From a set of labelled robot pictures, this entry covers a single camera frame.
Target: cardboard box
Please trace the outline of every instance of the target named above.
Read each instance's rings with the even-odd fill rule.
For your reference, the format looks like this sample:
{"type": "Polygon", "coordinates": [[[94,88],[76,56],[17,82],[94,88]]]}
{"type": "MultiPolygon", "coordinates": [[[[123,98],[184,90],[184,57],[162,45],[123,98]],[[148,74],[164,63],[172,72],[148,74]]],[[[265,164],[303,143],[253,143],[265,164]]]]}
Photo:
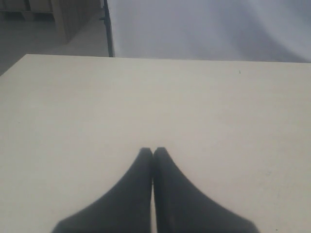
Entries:
{"type": "Polygon", "coordinates": [[[0,9],[4,9],[4,0],[0,0],[0,9]]]}
{"type": "Polygon", "coordinates": [[[12,11],[27,10],[25,0],[5,0],[6,9],[12,11]]]}
{"type": "Polygon", "coordinates": [[[51,12],[51,0],[29,0],[31,11],[51,12]]]}

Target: white backdrop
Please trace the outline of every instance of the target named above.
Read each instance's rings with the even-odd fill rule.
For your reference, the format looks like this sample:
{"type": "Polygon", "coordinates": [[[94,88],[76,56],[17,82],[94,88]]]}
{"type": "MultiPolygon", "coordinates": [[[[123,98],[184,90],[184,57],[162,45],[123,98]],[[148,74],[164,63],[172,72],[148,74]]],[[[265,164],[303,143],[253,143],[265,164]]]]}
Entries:
{"type": "Polygon", "coordinates": [[[116,57],[311,61],[310,0],[109,0],[116,57]]]}

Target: floor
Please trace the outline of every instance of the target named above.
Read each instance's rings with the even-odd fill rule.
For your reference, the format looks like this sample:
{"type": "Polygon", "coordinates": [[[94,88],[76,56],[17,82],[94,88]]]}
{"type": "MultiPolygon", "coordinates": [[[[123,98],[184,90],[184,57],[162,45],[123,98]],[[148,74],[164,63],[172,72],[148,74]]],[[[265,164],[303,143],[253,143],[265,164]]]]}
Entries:
{"type": "Polygon", "coordinates": [[[108,56],[103,21],[96,14],[68,43],[58,37],[52,15],[38,15],[34,22],[25,22],[22,16],[12,14],[0,21],[0,75],[27,53],[108,56]]]}

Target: white table top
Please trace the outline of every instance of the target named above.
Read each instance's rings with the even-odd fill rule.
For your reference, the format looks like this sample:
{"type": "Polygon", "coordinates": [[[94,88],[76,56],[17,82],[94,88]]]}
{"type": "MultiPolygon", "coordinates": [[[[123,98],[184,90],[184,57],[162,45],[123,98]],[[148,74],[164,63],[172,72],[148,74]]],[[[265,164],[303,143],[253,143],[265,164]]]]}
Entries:
{"type": "Polygon", "coordinates": [[[310,137],[311,64],[26,55],[0,77],[0,232],[50,232],[158,146],[261,232],[310,232],[310,137]]]}

